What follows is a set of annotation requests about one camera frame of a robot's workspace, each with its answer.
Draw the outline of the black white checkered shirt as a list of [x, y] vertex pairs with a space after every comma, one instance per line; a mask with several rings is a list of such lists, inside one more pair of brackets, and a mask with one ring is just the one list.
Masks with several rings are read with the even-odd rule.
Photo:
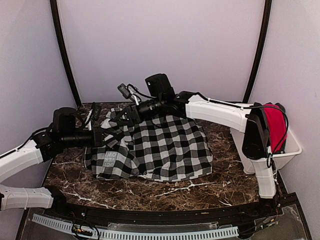
[[101, 124], [106, 145], [85, 150], [84, 166], [96, 179], [179, 182], [212, 173], [207, 137], [194, 120], [167, 115], [133, 127], [118, 126], [111, 119], [120, 111], [112, 108]]

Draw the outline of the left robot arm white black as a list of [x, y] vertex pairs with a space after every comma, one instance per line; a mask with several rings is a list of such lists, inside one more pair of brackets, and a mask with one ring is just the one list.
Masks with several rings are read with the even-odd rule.
[[[52, 160], [65, 149], [102, 147], [106, 144], [107, 130], [94, 127], [91, 130], [53, 132], [41, 129], [25, 143], [0, 156], [0, 181], [35, 165]], [[8, 187], [0, 185], [0, 209], [51, 209], [60, 218], [71, 213], [65, 196], [56, 187]]]

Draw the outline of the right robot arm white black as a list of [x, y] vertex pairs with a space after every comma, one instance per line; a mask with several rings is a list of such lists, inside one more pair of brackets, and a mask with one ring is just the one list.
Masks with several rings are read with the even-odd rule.
[[155, 115], [199, 119], [229, 127], [244, 134], [241, 151], [250, 160], [263, 200], [255, 213], [266, 217], [275, 208], [276, 167], [274, 155], [285, 144], [289, 120], [278, 105], [229, 103], [204, 97], [199, 92], [160, 93], [157, 97], [125, 108], [122, 120], [127, 125], [141, 123]]

